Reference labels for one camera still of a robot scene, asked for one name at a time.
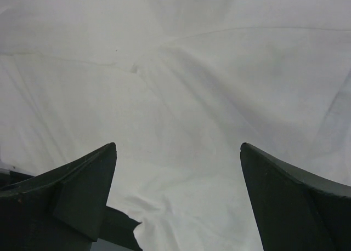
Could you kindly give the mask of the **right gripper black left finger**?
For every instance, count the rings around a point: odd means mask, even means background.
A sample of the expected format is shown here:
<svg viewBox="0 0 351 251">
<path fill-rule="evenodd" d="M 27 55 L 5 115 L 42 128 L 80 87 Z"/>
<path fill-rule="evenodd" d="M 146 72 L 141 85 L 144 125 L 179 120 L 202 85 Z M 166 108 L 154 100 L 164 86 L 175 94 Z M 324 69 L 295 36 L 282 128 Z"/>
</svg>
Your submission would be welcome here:
<svg viewBox="0 0 351 251">
<path fill-rule="evenodd" d="M 1 188 L 1 250 L 90 250 L 99 237 L 115 167 L 111 142 Z"/>
</svg>

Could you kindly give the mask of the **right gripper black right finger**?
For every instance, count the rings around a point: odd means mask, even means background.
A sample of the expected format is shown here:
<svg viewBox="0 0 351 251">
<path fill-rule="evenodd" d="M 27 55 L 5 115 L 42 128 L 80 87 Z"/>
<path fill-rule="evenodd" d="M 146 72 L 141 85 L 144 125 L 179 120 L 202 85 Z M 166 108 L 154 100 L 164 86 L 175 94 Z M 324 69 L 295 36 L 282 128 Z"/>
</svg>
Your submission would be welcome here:
<svg viewBox="0 0 351 251">
<path fill-rule="evenodd" d="M 264 250 L 350 250 L 350 186 L 248 143 L 240 161 Z"/>
</svg>

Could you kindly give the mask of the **white t-shirt with red print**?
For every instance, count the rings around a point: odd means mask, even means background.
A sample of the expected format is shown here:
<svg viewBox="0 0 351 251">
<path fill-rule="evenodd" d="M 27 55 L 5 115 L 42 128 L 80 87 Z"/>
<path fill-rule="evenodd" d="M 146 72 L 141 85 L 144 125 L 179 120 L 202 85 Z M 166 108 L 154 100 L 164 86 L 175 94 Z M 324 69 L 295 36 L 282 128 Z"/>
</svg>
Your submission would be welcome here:
<svg viewBox="0 0 351 251">
<path fill-rule="evenodd" d="M 110 142 L 144 250 L 261 250 L 243 143 L 350 184 L 350 0 L 1 0 L 1 161 Z"/>
</svg>

